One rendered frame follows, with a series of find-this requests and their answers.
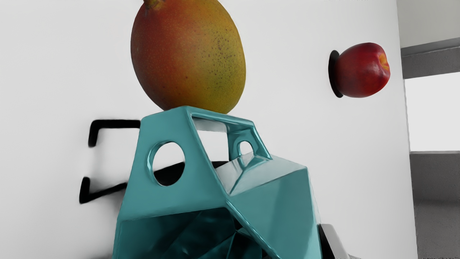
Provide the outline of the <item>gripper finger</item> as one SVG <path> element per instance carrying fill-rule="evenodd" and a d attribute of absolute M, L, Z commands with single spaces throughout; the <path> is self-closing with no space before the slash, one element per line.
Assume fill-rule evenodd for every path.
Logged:
<path fill-rule="evenodd" d="M 318 225 L 322 259 L 351 259 L 331 224 Z"/>

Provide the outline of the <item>teal faceted mug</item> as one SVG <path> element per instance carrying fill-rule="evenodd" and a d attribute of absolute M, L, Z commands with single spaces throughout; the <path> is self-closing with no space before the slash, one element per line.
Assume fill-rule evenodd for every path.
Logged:
<path fill-rule="evenodd" d="M 112 259 L 322 259 L 315 203 L 252 121 L 174 108 L 140 122 Z"/>

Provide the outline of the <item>red apple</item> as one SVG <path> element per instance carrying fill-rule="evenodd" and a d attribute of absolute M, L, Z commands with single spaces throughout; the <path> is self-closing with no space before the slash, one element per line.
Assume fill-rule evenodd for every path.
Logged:
<path fill-rule="evenodd" d="M 332 75 L 342 95 L 365 98 L 382 90 L 391 72 L 383 47 L 367 42 L 343 51 L 335 62 Z"/>

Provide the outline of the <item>orange green mango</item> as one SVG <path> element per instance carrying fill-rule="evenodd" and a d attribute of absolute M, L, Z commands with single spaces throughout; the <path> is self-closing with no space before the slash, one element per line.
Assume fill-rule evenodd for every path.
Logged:
<path fill-rule="evenodd" d="M 242 41 L 219 0 L 143 0 L 131 59 L 142 89 L 161 110 L 187 105 L 227 114 L 246 83 Z"/>

